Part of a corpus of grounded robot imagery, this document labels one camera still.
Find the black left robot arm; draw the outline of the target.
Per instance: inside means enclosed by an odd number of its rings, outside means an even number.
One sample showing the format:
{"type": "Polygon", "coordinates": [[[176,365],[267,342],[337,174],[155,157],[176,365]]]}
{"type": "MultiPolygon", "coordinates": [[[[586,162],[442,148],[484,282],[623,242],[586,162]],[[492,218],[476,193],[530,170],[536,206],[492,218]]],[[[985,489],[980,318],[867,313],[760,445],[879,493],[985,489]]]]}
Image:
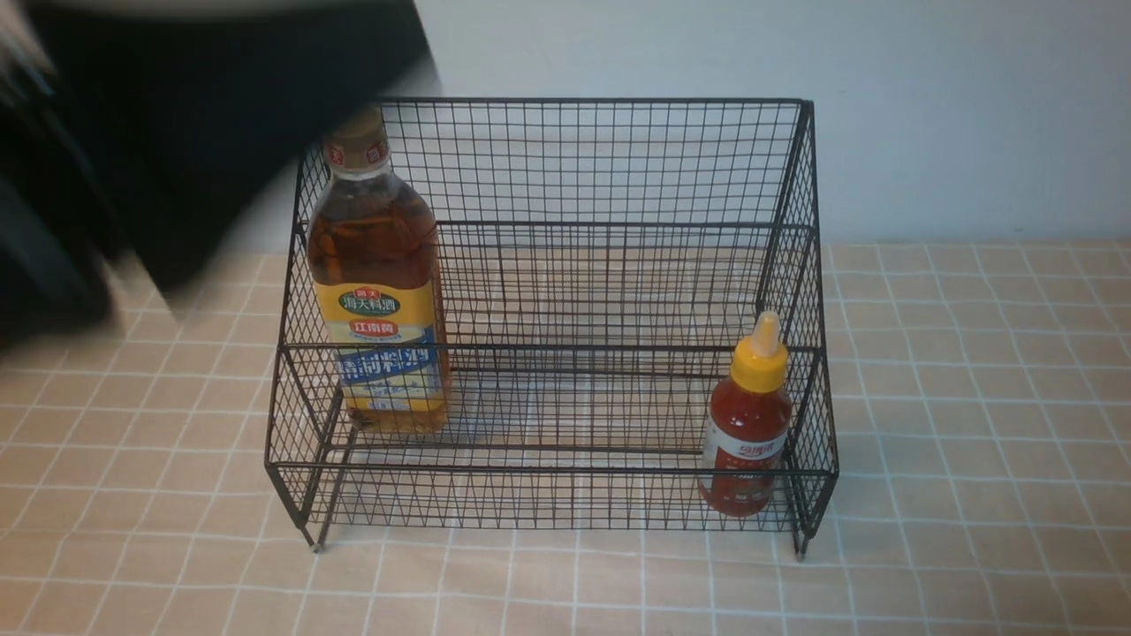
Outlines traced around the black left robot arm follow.
{"type": "Polygon", "coordinates": [[[3,350],[190,285],[264,186],[433,68],[412,1],[5,1],[3,350]]]}

